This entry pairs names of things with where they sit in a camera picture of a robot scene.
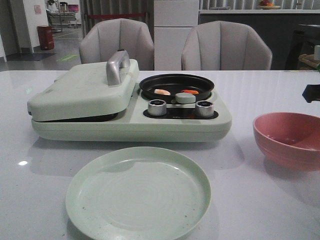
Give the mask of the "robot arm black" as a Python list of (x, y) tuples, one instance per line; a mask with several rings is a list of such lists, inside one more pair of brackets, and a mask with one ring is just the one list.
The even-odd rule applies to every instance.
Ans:
[[(313, 54), (303, 54), (302, 62), (309, 65), (310, 67), (315, 68), (318, 72), (320, 71), (320, 46), (314, 46)], [(312, 101), (320, 101), (320, 85), (319, 84), (308, 84), (302, 93), (303, 98), (307, 103)]]

